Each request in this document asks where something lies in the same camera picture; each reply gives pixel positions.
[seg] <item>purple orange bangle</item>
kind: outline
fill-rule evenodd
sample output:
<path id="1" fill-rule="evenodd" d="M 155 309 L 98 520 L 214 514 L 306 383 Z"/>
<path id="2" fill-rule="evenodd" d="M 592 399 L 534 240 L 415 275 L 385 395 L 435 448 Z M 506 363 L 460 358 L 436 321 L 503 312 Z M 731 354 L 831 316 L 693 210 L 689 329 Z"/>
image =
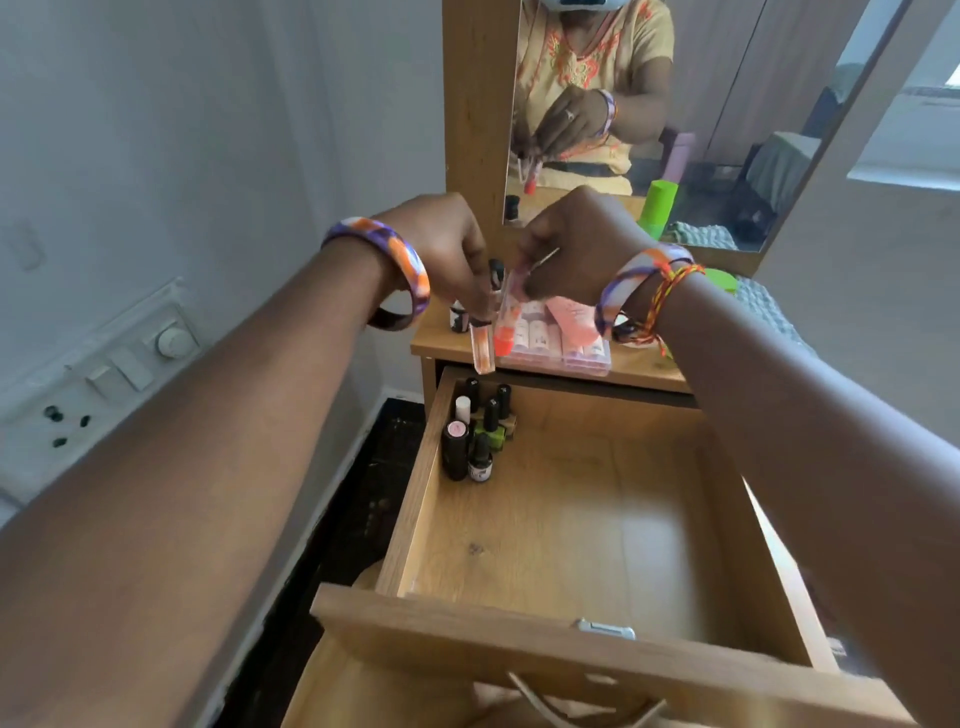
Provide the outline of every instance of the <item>purple orange bangle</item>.
<path id="1" fill-rule="evenodd" d="M 612 333 L 613 324 L 624 303 L 645 280 L 657 271 L 669 277 L 670 265 L 678 260 L 693 263 L 690 253 L 679 245 L 648 248 L 628 260 L 600 294 L 600 302 L 593 316 L 593 323 L 600 335 Z"/>
<path id="2" fill-rule="evenodd" d="M 388 225 L 369 217 L 348 217 L 326 232 L 321 247 L 335 237 L 360 237 L 376 246 L 399 267 L 410 288 L 412 313 L 401 314 L 377 308 L 370 326 L 399 331 L 413 324 L 430 304 L 430 280 L 417 251 Z"/>
<path id="3" fill-rule="evenodd" d="M 606 136 L 610 133 L 610 127 L 613 125 L 613 119 L 616 118 L 616 99 L 613 98 L 613 94 L 609 91 L 605 91 L 602 88 L 598 88 L 600 94 L 604 97 L 604 100 L 607 102 L 607 121 L 604 122 L 603 129 L 600 130 L 600 133 L 597 135 Z"/>

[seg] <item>green container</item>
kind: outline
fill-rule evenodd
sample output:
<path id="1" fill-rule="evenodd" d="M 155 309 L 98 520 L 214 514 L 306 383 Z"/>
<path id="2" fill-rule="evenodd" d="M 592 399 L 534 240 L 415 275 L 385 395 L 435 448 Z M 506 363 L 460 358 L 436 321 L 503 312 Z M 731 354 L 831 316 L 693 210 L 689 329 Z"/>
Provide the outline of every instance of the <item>green container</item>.
<path id="1" fill-rule="evenodd" d="M 716 268 L 707 268 L 705 273 L 710 282 L 722 291 L 733 295 L 736 293 L 737 280 L 727 271 L 718 271 Z"/>
<path id="2" fill-rule="evenodd" d="M 650 182 L 647 199 L 643 203 L 643 212 L 636 221 L 643 231 L 654 240 L 660 240 L 666 221 L 670 219 L 673 203 L 677 199 L 677 190 L 680 186 L 668 180 L 654 180 Z"/>

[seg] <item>floor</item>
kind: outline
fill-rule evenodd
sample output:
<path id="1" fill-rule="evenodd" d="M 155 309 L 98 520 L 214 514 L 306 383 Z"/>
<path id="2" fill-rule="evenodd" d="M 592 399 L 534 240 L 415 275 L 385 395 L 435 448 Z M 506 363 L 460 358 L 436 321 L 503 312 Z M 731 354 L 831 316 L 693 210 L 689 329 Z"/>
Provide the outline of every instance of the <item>floor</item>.
<path id="1" fill-rule="evenodd" d="M 387 552 L 423 436 L 422 404 L 388 400 L 230 685 L 217 728 L 278 728 L 324 630 L 310 616 L 321 582 L 352 584 Z M 876 675 L 870 661 L 813 595 L 846 672 Z"/>

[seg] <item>light switch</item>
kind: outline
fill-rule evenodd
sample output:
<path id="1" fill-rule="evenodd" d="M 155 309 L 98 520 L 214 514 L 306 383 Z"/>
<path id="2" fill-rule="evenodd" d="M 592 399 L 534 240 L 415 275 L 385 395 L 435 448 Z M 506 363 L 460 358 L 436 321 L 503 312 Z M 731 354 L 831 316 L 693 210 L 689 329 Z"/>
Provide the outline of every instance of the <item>light switch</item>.
<path id="1" fill-rule="evenodd" d="M 112 402 L 121 402 L 133 394 L 130 384 L 120 371 L 106 364 L 94 369 L 86 376 L 86 380 Z"/>
<path id="2" fill-rule="evenodd" d="M 154 373 L 144 366 L 143 362 L 126 347 L 110 352 L 109 360 L 116 365 L 116 368 L 120 370 L 120 373 L 127 378 L 127 381 L 133 385 L 133 389 L 137 392 L 142 392 L 154 383 Z"/>

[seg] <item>window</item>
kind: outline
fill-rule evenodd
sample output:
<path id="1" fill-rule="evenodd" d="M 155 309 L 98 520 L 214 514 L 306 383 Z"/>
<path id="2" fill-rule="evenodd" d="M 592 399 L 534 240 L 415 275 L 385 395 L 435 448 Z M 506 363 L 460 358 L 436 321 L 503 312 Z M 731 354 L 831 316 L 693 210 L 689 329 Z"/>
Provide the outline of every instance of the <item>window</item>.
<path id="1" fill-rule="evenodd" d="M 850 172 L 867 182 L 960 190 L 960 0 Z"/>

